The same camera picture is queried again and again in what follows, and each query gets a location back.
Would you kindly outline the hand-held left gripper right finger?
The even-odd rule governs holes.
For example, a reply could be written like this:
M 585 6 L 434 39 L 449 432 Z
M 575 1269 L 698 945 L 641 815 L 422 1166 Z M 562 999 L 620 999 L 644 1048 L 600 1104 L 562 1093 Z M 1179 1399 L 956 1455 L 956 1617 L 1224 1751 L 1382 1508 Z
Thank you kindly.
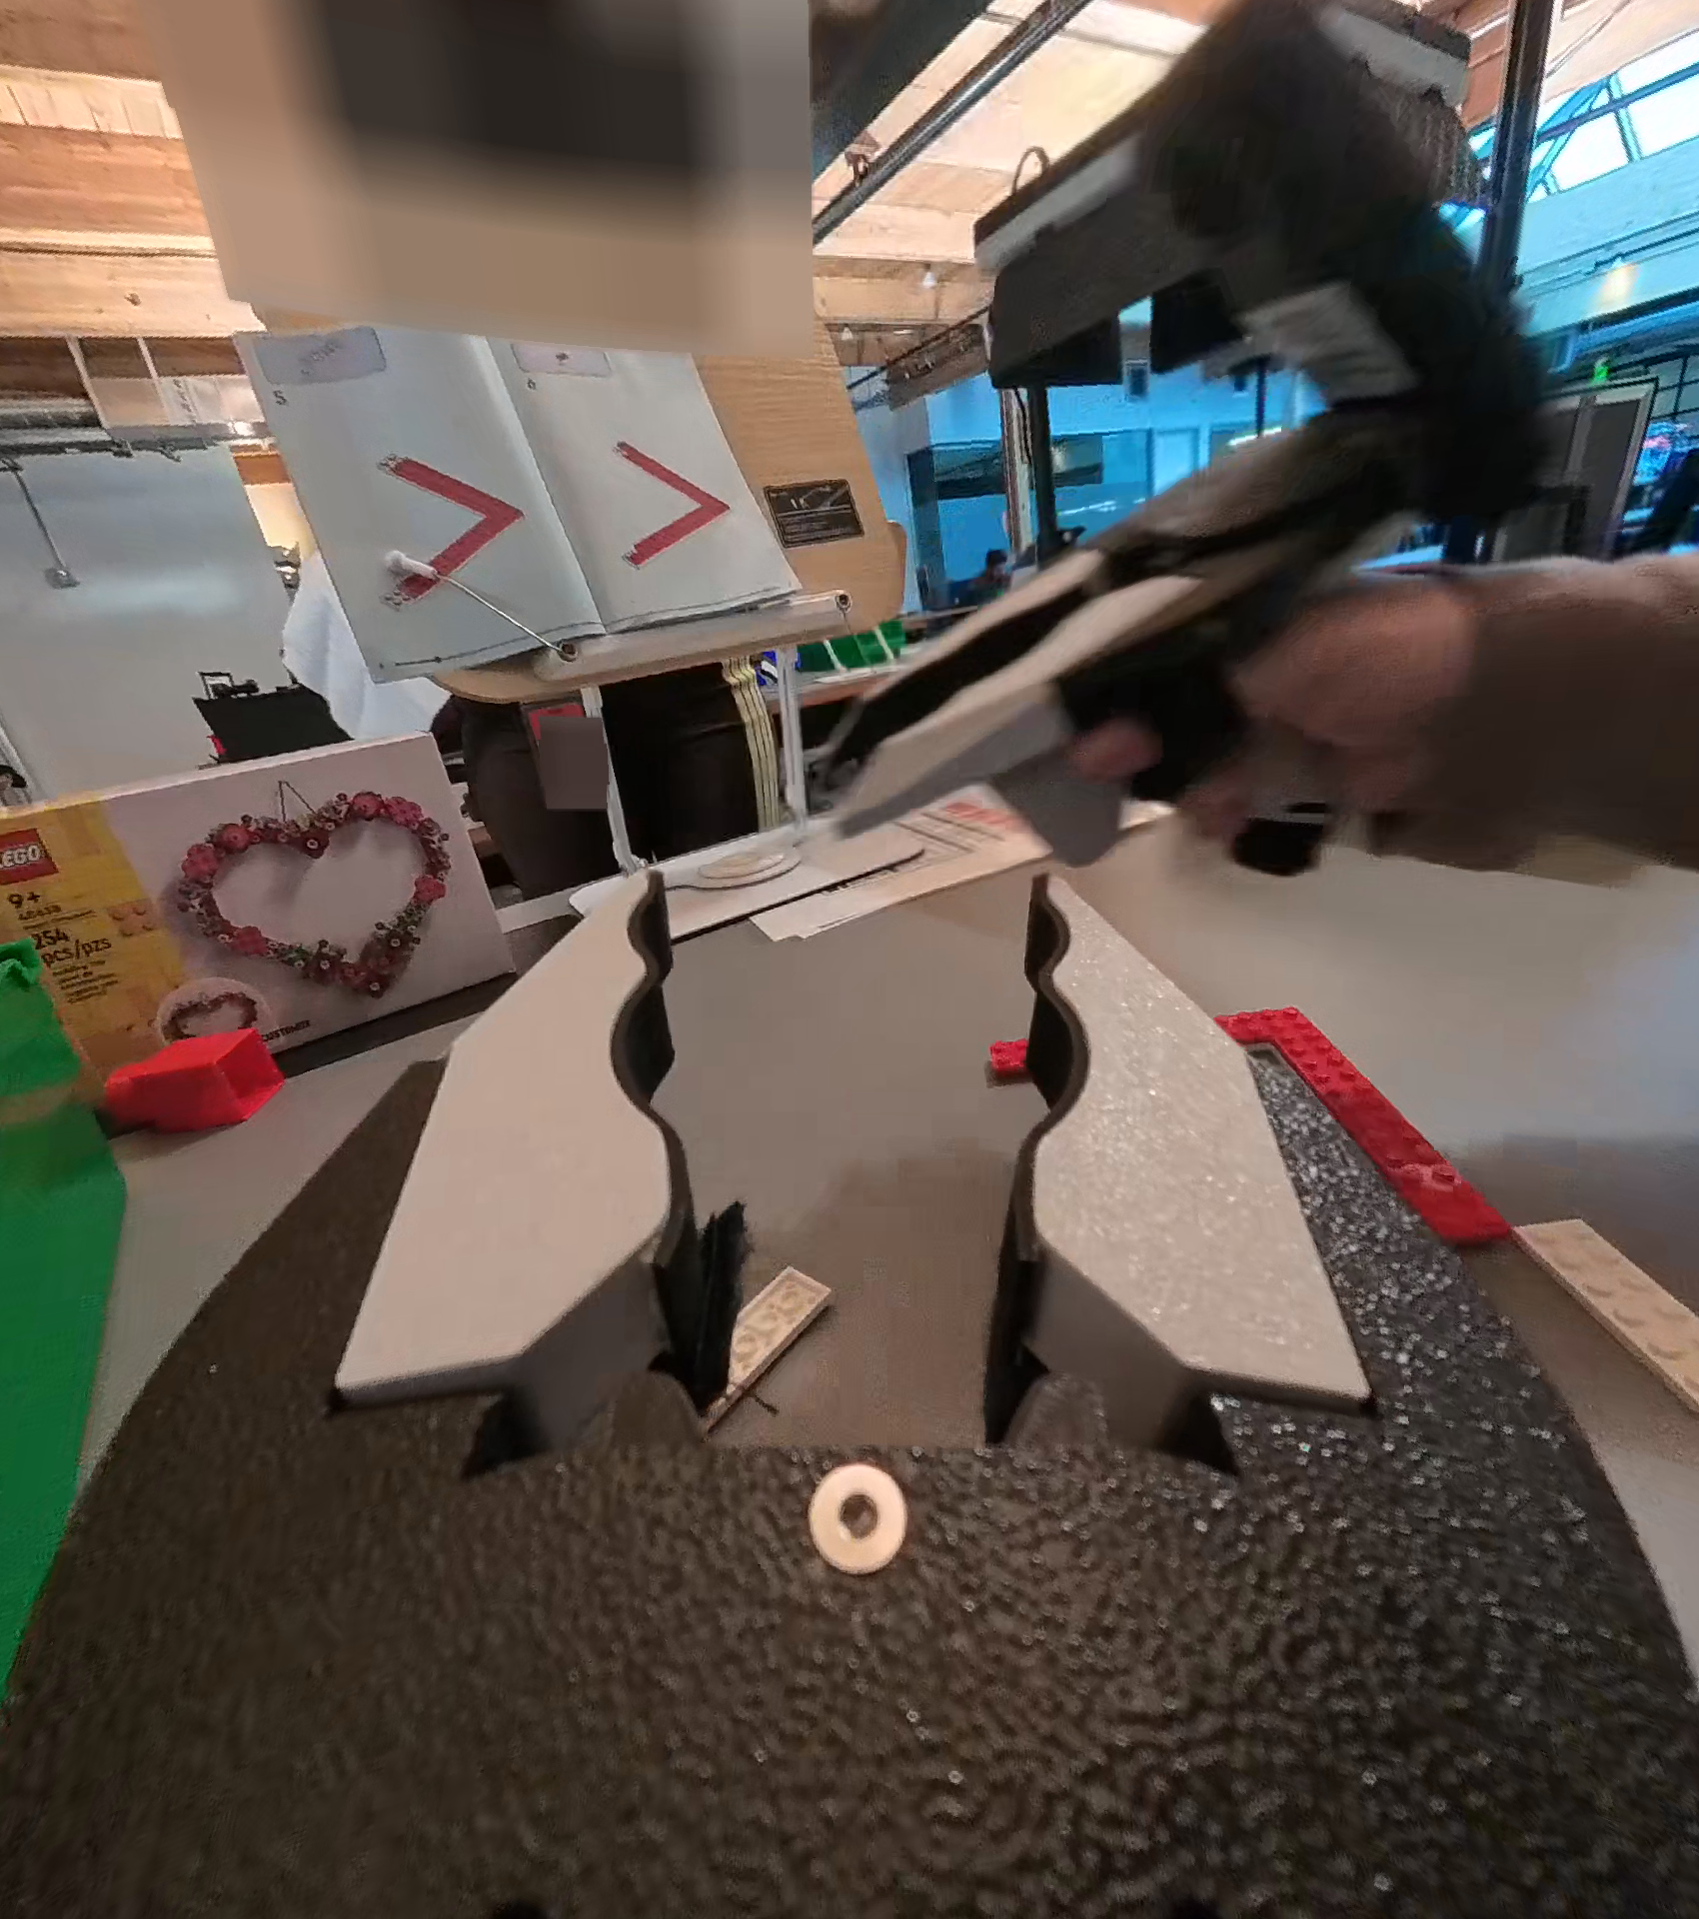
M 1074 1378 L 1121 1447 L 1214 1399 L 1367 1411 L 1372 1384 L 1245 1048 L 1062 878 L 1032 886 L 1028 1072 L 989 1316 L 989 1442 Z

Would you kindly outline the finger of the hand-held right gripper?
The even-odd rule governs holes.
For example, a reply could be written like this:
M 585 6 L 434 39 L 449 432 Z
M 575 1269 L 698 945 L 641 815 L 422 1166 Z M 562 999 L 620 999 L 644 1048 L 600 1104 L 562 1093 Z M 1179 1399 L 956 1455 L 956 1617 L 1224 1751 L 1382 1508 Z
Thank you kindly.
M 1245 551 L 1090 555 L 961 625 L 918 666 L 869 692 L 831 741 L 831 771 L 860 771 L 891 731 L 953 700 L 1056 692 L 1079 727 L 1137 722 L 1167 764 L 1207 771 L 1245 737 L 1229 689 L 1230 606 Z
M 833 816 L 844 835 L 927 810 L 981 784 L 1062 867 L 1101 863 L 1123 835 L 1128 792 L 1074 771 L 1079 727 L 1056 692 L 1002 692 L 948 702 L 883 741 L 849 779 Z

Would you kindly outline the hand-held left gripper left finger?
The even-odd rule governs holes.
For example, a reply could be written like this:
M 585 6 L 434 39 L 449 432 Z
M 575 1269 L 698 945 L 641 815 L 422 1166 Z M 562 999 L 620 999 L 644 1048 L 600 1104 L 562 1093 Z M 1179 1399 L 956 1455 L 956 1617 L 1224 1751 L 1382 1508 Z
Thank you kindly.
M 670 891 L 629 873 L 448 1053 L 347 1340 L 350 1410 L 500 1394 L 568 1447 L 670 1352 L 687 1165 L 670 1075 Z

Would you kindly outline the red angled lego plate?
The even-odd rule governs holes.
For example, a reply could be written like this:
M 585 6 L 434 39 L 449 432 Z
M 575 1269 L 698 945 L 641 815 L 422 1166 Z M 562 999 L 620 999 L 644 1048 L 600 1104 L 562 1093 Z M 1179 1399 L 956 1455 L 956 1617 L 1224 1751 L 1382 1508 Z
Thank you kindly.
M 1271 1044 L 1443 1242 L 1510 1239 L 1505 1216 L 1313 1018 L 1293 1007 L 1207 1018 L 1164 989 L 1101 1013 L 1039 999 L 1020 1072 L 1050 1119 L 1020 1151 L 1005 1260 L 1136 1282 L 1157 1282 L 1183 1253 L 1220 1255 L 1235 1276 L 1308 1263 L 1308 1227 L 1238 1044 Z

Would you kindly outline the small tan lego plate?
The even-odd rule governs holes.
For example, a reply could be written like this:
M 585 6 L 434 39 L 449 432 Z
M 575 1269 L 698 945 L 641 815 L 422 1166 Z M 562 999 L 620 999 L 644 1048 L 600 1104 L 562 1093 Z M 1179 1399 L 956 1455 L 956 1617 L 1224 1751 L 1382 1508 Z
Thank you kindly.
M 713 1431 L 831 1305 L 833 1285 L 782 1269 L 735 1316 L 724 1385 L 702 1411 L 702 1431 Z

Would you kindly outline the person's right forearm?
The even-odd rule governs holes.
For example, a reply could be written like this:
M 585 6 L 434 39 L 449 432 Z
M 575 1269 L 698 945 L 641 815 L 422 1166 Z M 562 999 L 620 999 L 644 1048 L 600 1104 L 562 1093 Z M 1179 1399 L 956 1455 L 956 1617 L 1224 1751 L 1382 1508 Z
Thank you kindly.
M 1469 613 L 1377 851 L 1520 868 L 1599 845 L 1699 873 L 1699 551 L 1431 573 Z

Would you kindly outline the lego set box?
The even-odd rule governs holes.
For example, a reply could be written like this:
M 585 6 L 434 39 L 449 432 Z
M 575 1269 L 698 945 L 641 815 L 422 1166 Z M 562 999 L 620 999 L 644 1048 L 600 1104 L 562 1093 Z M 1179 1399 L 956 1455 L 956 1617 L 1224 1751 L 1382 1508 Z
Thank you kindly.
M 169 1040 L 273 1053 L 512 974 L 432 731 L 0 808 L 0 945 L 90 1088 Z

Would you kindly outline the long tan lego plate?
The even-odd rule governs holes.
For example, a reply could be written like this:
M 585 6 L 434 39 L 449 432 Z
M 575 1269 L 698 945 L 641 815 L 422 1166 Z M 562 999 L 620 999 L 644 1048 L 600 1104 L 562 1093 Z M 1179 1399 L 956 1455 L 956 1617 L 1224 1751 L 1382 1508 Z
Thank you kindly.
M 1699 1418 L 1699 1311 L 1584 1221 L 1528 1223 L 1510 1233 L 1535 1269 Z

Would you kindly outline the person's right hand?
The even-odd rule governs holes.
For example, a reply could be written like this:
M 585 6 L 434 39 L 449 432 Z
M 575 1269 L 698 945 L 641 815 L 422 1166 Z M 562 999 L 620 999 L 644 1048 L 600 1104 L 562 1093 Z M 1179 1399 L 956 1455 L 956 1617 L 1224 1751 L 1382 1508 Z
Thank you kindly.
M 1431 758 L 1431 731 L 1469 685 L 1474 608 L 1447 573 L 1379 573 L 1293 608 L 1258 654 L 1229 670 L 1245 741 L 1179 800 L 1200 841 L 1229 846 L 1277 774 L 1345 823 L 1401 815 Z

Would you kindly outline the white paper sheets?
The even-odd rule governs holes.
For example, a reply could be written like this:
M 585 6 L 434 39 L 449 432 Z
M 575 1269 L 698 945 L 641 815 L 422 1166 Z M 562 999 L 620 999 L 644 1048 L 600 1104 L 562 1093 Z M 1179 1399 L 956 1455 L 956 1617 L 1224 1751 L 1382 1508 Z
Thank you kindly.
M 1050 845 L 993 789 L 961 789 L 854 835 L 816 816 L 666 857 L 659 873 L 672 942 L 734 923 L 803 942 L 1043 857 Z

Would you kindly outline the red plastic block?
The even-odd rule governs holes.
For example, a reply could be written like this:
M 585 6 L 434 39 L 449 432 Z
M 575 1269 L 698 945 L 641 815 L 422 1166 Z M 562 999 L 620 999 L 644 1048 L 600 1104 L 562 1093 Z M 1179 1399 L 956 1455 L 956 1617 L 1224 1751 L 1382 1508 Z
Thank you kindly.
M 119 1130 L 198 1135 L 252 1119 L 288 1079 L 252 1027 L 181 1038 L 103 1083 Z

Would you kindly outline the black case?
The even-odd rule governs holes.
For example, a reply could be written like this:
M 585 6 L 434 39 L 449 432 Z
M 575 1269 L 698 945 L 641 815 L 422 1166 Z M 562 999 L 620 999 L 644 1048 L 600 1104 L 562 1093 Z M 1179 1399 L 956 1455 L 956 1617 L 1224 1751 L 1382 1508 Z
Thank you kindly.
M 350 744 L 350 731 L 334 722 L 324 695 L 307 685 L 261 689 L 256 679 L 206 670 L 194 705 L 207 727 L 214 761 L 252 761 Z

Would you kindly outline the open instruction booklet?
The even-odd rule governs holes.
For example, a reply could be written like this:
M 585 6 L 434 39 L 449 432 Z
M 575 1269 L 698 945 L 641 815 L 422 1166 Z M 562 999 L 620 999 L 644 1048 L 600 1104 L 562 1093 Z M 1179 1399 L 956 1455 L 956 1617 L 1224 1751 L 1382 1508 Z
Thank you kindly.
M 687 352 L 412 328 L 236 347 L 378 685 L 573 666 L 801 596 Z

